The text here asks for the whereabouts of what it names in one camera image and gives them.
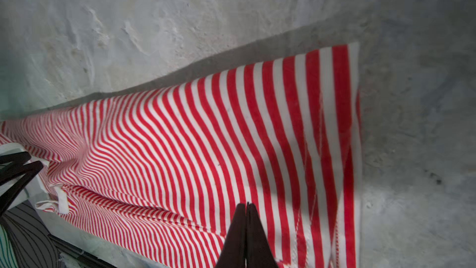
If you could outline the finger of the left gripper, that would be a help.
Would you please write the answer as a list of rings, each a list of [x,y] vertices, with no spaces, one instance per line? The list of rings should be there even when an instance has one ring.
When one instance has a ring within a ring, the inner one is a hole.
[[[9,155],[1,155],[1,165],[19,165],[23,166],[31,160],[31,155],[26,152],[18,152]]]
[[[13,185],[3,194],[1,194],[1,215],[3,215],[17,196],[26,188],[38,173],[43,169],[43,164],[36,161],[27,165],[18,166],[15,164],[9,168],[1,177],[1,185],[20,177]]]

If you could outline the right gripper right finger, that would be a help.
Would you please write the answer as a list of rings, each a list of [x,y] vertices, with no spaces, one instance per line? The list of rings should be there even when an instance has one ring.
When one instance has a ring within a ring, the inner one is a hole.
[[[247,268],[278,268],[257,208],[252,203],[248,203],[246,207],[245,259]]]

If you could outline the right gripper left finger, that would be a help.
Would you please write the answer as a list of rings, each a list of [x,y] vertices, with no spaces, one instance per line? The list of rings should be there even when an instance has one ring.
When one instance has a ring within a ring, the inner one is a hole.
[[[240,203],[234,212],[223,249],[215,268],[244,268],[246,241],[246,208]]]

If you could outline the red white striped tank top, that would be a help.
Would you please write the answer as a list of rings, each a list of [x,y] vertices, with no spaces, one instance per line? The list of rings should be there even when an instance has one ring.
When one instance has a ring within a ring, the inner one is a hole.
[[[53,212],[171,268],[211,268],[237,205],[279,267],[359,266],[359,45],[1,123]]]

